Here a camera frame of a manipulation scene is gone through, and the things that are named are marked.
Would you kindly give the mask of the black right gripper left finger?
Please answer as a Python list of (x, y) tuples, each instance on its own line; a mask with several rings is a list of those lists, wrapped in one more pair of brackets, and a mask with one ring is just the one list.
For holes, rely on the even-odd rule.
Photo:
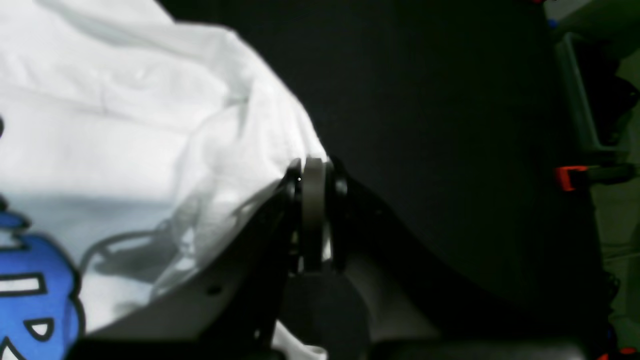
[(77, 360), (283, 360), (272, 348), (291, 268), (302, 162), (231, 244), (178, 287), (75, 344)]

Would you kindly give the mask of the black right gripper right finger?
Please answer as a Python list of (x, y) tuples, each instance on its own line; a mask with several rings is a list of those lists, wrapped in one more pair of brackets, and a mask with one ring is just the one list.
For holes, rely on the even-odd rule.
[(336, 161), (302, 166), (302, 270), (325, 263), (365, 303), (366, 360), (594, 360), (558, 320), (509, 303), (446, 265)]

